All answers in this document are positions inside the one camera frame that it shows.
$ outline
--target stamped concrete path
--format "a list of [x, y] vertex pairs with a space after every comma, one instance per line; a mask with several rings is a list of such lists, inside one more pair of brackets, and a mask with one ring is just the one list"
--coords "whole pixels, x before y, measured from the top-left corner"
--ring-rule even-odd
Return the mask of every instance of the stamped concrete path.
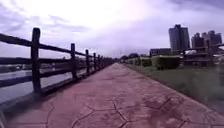
[[224, 128], [224, 118], [113, 64], [15, 117], [9, 128]]

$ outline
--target bush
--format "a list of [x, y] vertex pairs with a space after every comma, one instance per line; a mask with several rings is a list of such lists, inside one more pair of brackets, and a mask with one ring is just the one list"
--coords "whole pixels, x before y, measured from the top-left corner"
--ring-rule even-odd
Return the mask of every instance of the bush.
[[152, 66], [152, 62], [151, 62], [151, 59], [148, 58], [144, 58], [144, 59], [141, 59], [142, 60], [142, 66], [144, 67], [149, 67], [149, 66]]
[[177, 56], [155, 56], [152, 57], [152, 65], [158, 70], [176, 69], [180, 65], [180, 57]]
[[141, 59], [140, 58], [135, 59], [135, 65], [141, 66]]

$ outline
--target tall building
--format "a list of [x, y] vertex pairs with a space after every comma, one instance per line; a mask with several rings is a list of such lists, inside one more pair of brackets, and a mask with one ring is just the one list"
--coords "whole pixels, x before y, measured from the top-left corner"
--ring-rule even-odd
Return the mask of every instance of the tall building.
[[204, 38], [199, 33], [194, 34], [191, 38], [192, 48], [205, 47]]
[[204, 42], [209, 42], [209, 45], [217, 45], [222, 43], [222, 35], [221, 33], [215, 33], [215, 31], [211, 30], [208, 33], [203, 33], [202, 37], [204, 38]]
[[188, 28], [175, 25], [169, 29], [171, 51], [190, 48]]

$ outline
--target building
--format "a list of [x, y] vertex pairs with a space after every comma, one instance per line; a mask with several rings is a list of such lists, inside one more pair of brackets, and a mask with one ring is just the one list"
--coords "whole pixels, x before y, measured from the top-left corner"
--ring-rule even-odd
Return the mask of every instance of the building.
[[204, 38], [199, 33], [194, 34], [191, 38], [192, 48], [205, 47]]
[[150, 49], [149, 55], [150, 56], [158, 56], [158, 55], [170, 55], [171, 54], [171, 49], [170, 48], [155, 48], [155, 49]]
[[[204, 39], [204, 42], [206, 44], [206, 42], [209, 42], [210, 46], [214, 46], [217, 44], [221, 44], [222, 43], [222, 35], [221, 33], [215, 33], [215, 31], [211, 30], [208, 33], [204, 32], [202, 34], [202, 37]], [[219, 48], [217, 47], [213, 47], [214, 51], [218, 51]]]
[[188, 28], [175, 25], [169, 29], [171, 51], [186, 50], [190, 48]]

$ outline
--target cloud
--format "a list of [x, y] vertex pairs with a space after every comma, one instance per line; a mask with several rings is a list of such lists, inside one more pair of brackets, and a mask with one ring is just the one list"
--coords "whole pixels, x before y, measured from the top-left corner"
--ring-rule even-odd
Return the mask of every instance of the cloud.
[[76, 43], [79, 51], [90, 49], [116, 57], [131, 52], [148, 54], [150, 48], [169, 47], [168, 29], [175, 24], [189, 27], [190, 35], [209, 30], [224, 32], [224, 10], [222, 2], [216, 0], [114, 0], [108, 1], [109, 4], [96, 0], [90, 2], [91, 6], [87, 6], [88, 0], [81, 3], [67, 0], [48, 9], [39, 6], [41, 1], [36, 1], [37, 7], [32, 5], [34, 1], [28, 2], [27, 7], [24, 1], [14, 0], [11, 4], [0, 1], [0, 11], [4, 12], [0, 14], [3, 19], [0, 31], [30, 39], [32, 27], [38, 26], [42, 29], [41, 41], [46, 44], [69, 48], [70, 43]]

